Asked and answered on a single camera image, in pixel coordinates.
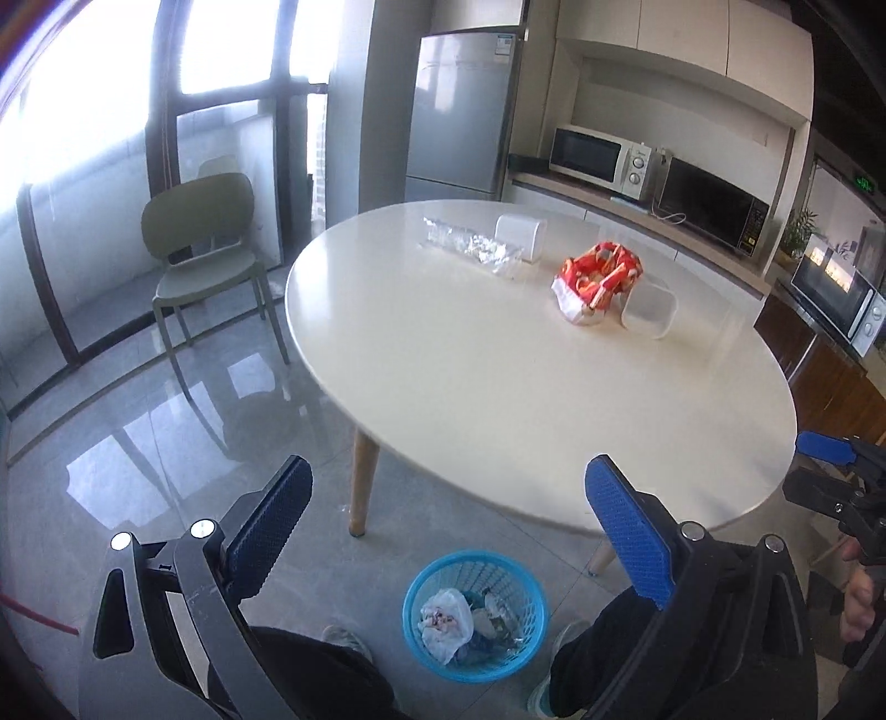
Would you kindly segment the person's right hand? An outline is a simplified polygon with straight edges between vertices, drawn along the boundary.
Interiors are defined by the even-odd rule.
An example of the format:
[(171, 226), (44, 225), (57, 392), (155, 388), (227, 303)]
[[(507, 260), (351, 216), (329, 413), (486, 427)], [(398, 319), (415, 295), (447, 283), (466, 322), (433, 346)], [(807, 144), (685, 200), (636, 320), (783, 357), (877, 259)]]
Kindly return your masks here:
[(844, 589), (844, 606), (839, 617), (839, 634), (846, 644), (860, 642), (875, 620), (874, 582), (861, 563), (861, 545), (856, 538), (847, 538), (841, 558), (853, 563), (853, 571)]

